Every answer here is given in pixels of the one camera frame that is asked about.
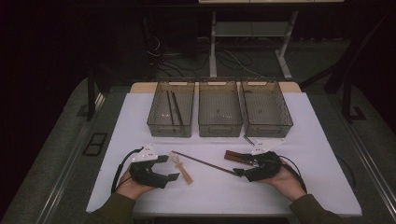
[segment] floor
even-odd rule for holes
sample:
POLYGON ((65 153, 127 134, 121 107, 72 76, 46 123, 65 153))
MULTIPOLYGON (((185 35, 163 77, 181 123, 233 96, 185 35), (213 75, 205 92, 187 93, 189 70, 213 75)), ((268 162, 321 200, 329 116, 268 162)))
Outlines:
MULTIPOLYGON (((200 41, 200 54, 184 58, 169 49, 159 64, 156 77, 208 76, 207 39, 200 41)), ((219 39, 218 76, 265 76, 282 78, 274 50, 277 39, 219 39)), ((291 42, 285 55, 292 81, 301 83, 336 63, 348 46, 345 40, 291 42)), ((359 89, 353 88, 352 105, 366 117, 347 123, 341 115, 342 92, 326 94, 327 77, 302 89, 308 94, 334 154, 361 204, 361 217, 346 217, 350 223, 395 223, 389 209, 396 190, 396 136, 376 113, 359 89)), ((86 80, 72 93, 29 175, 24 180, 2 224, 8 223, 82 223, 85 208, 111 138, 127 86, 115 86, 100 94, 92 121, 86 121, 86 80), (97 157, 81 154, 93 133, 107 133, 97 157)), ((155 223, 202 223, 202 219, 157 218, 155 223)), ((289 223, 285 219, 259 220, 212 218, 205 223, 289 223)))

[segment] white table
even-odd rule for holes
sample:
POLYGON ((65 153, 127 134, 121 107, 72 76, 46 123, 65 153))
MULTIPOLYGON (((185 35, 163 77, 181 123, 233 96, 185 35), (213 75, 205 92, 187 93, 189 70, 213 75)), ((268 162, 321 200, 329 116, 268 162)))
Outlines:
MULTIPOLYGON (((325 209, 343 217, 361 216, 361 207, 334 157, 306 94, 287 92, 284 96, 294 126, 286 137, 286 143, 274 149, 274 152, 290 158, 298 165, 308 192, 314 194, 325 209)), ((243 131, 239 138, 199 137, 197 94, 194 99, 191 138, 152 137, 146 124, 152 98, 153 93, 127 94, 87 212, 96 210, 107 200, 114 174, 126 154, 149 143, 159 155, 167 155, 175 150, 230 170, 248 168, 223 159, 226 150, 248 153, 252 149, 242 137, 243 131)), ((245 177, 230 175, 197 161, 183 157, 180 159, 194 182, 187 185, 180 176, 177 181, 169 182, 165 189, 148 192, 137 202, 134 209, 136 216, 292 216, 290 202, 272 187, 248 182, 245 177)), ((178 173, 170 160, 155 164, 153 170, 164 175, 178 173)))

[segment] forearm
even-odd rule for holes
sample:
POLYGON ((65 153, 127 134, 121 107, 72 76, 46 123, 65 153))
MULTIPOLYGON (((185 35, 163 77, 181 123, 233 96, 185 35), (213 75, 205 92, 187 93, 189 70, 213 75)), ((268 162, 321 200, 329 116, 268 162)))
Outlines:
POLYGON ((133 223, 134 205, 135 200, 113 193, 101 208, 88 215, 84 223, 133 223))
POLYGON ((307 194, 291 205, 290 209, 303 224, 346 224, 336 214, 325 210, 311 194, 307 194))

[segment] clear plastic bin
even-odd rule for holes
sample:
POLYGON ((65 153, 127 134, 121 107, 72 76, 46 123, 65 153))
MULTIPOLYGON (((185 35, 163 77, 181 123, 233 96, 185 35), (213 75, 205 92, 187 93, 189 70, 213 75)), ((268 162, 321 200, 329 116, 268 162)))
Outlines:
POLYGON ((279 83, 272 77, 243 77, 239 89, 247 137, 285 137, 293 121, 279 83))
POLYGON ((199 80, 199 135, 238 137, 242 113, 234 77, 201 77, 199 80))
POLYGON ((147 121, 152 136, 191 137, 194 88, 193 77, 158 81, 147 121))

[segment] wire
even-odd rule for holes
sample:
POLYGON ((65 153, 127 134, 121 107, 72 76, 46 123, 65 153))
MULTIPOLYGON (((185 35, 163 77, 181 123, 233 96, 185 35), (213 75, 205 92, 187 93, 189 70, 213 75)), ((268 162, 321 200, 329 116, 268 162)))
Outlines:
POLYGON ((122 182, 119 183, 119 185, 116 187, 116 190, 123 184, 125 183, 127 180, 131 179, 132 177, 129 176, 128 178, 124 179, 122 182))
POLYGON ((353 186, 353 189, 356 190, 356 178, 355 178, 355 175, 354 175, 354 173, 352 171, 352 168, 350 168, 350 166, 347 164, 347 162, 344 161, 341 157, 335 155, 335 158, 337 158, 339 161, 341 161, 346 166, 348 171, 350 172, 350 176, 352 178, 352 186, 353 186))
POLYGON ((139 148, 139 149, 134 149, 133 151, 131 151, 130 153, 128 153, 128 154, 125 156, 125 158, 122 160, 121 164, 119 164, 119 167, 117 168, 117 172, 116 172, 116 174, 114 175, 113 185, 111 186, 111 192, 112 192, 112 193, 115 192, 116 189, 117 189, 117 182, 118 182, 118 180, 119 180, 119 177, 120 177, 120 173, 121 173, 121 171, 122 171, 123 164, 126 162, 126 160, 128 160, 128 158, 129 158, 132 154, 134 154, 134 153, 136 153, 136 152, 139 152, 139 151, 141 151, 142 149, 143 149, 142 147, 139 148))
POLYGON ((248 68, 246 68, 230 51, 228 51, 228 50, 224 50, 225 52, 227 52, 227 53, 229 53, 238 63, 239 63, 239 65, 243 68, 243 69, 245 69, 245 70, 247 70, 249 73, 251 73, 251 74, 254 74, 254 75, 257 75, 257 76, 259 76, 259 77, 264 77, 264 76, 262 76, 262 75, 260 75, 260 74, 258 74, 258 73, 256 73, 256 72, 253 72, 253 71, 251 71, 250 69, 248 69, 248 68))
POLYGON ((283 158, 283 159, 285 159, 285 160, 288 160, 289 162, 291 162, 291 163, 293 164, 293 166, 296 168, 296 170, 297 170, 297 172, 298 172, 298 175, 299 175, 301 178, 303 178, 303 177, 301 176, 300 170, 298 169, 297 165, 296 165, 291 159, 289 159, 289 158, 287 158, 287 157, 284 157, 284 156, 279 156, 279 157, 280 157, 280 158, 283 158))
POLYGON ((171 77, 172 75, 170 73, 168 73, 166 70, 163 70, 159 67, 157 67, 158 70, 160 70, 161 72, 164 72, 166 75, 168 75, 169 77, 171 77))
POLYGON ((171 69, 177 71, 179 75, 181 75, 182 77, 184 77, 183 74, 182 74, 177 68, 175 68, 175 67, 173 67, 173 66, 171 66, 171 65, 167 65, 167 64, 164 64, 164 63, 160 63, 159 65, 162 65, 162 66, 171 68, 171 69))

